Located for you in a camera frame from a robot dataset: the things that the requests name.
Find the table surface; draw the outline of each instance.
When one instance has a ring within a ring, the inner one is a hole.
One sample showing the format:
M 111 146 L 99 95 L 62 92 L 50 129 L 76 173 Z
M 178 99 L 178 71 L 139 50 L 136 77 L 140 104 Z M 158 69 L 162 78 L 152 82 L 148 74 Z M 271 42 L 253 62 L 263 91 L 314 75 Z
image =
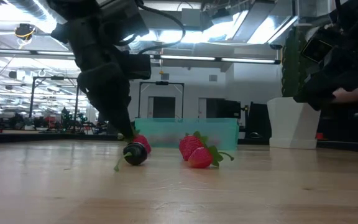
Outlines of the table surface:
M 220 169 L 178 149 L 113 167 L 124 145 L 0 144 L 0 223 L 358 223 L 358 152 L 239 146 Z

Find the plastic container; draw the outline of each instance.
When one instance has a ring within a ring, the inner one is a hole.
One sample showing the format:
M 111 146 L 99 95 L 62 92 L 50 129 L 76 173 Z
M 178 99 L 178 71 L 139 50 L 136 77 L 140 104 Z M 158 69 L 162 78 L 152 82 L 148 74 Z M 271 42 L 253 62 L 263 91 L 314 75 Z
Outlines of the plastic container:
M 179 142 L 186 133 L 199 131 L 208 136 L 208 146 L 216 146 L 218 150 L 237 149 L 239 127 L 237 119 L 171 119 L 171 118 L 138 118 L 135 120 L 136 130 L 146 136 L 152 147 L 178 148 Z

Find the white planter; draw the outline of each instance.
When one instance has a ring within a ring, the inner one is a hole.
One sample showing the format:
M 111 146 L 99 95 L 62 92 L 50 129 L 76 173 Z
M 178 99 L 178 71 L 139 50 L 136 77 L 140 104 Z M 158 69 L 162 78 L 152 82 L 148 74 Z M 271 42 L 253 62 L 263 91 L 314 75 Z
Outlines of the white planter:
M 292 97 L 274 98 L 267 102 L 272 125 L 270 147 L 315 149 L 320 111 Z

